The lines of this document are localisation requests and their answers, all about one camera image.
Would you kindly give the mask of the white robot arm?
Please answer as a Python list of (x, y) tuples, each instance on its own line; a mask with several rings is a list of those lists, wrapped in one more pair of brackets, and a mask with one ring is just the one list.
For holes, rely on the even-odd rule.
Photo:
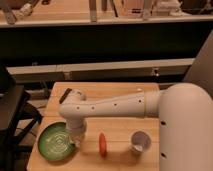
[(59, 113), (74, 141), (86, 132), (87, 117), (157, 117), (160, 171), (213, 171), (213, 98), (195, 84), (97, 101), (72, 90)]

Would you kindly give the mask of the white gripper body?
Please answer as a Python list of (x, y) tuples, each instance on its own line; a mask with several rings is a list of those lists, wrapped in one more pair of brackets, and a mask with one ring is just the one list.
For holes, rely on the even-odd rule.
[(71, 119), (66, 121), (66, 129), (69, 133), (70, 140), (80, 147), (84, 141), (87, 124), (84, 119)]

